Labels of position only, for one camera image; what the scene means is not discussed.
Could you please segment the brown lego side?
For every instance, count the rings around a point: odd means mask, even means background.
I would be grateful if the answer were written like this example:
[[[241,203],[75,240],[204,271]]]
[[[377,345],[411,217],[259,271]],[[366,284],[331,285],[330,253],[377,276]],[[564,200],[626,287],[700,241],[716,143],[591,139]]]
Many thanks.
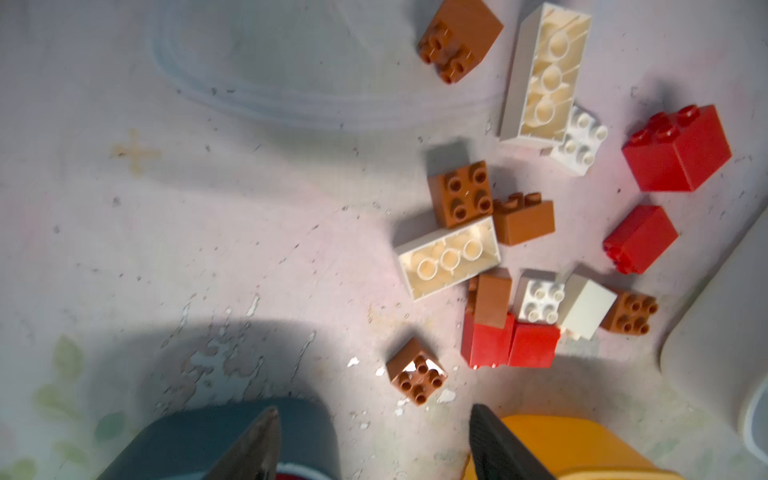
[[[514,246],[554,233],[554,202],[539,192],[517,192],[493,201],[493,223],[498,242]]]

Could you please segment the long white lego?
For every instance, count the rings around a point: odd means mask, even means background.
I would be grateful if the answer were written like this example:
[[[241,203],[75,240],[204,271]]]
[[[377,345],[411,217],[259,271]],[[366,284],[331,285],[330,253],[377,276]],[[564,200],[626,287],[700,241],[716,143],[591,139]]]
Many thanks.
[[[394,249],[410,297],[418,301],[501,263],[493,220],[439,229]]]

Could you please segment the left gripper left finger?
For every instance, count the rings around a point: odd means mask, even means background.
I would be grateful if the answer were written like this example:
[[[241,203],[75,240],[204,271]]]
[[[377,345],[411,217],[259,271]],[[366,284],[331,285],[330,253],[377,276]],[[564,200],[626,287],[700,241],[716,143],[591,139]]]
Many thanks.
[[[205,473],[203,480],[275,480],[282,447],[276,407],[266,408]]]

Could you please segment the brown lego front lone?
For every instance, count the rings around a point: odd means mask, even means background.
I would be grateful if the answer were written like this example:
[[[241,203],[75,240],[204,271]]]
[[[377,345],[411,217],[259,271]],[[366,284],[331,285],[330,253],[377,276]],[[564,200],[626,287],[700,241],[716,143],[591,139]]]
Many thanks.
[[[386,370],[390,384],[417,406],[424,405],[447,379],[438,358],[417,337],[387,362]]]

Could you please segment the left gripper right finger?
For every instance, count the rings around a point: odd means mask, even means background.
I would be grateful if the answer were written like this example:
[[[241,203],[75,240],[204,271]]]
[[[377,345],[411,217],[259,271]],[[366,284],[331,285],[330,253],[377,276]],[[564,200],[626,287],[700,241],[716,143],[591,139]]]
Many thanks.
[[[554,480],[533,453],[484,404],[474,404],[469,444],[477,478]]]

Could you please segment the brown lego top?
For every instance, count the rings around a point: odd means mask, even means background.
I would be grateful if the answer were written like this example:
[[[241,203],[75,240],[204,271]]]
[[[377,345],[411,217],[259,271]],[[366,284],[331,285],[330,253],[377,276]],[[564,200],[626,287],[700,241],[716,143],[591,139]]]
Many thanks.
[[[446,84],[456,84],[482,62],[502,30],[483,1],[445,0],[418,42],[418,54]]]

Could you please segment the long white lego brick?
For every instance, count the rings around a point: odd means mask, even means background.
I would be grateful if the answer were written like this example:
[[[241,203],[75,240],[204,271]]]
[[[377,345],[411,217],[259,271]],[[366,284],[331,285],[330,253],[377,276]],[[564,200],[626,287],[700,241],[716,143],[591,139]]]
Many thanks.
[[[562,144],[592,16],[541,4],[520,24],[500,140],[543,150]]]

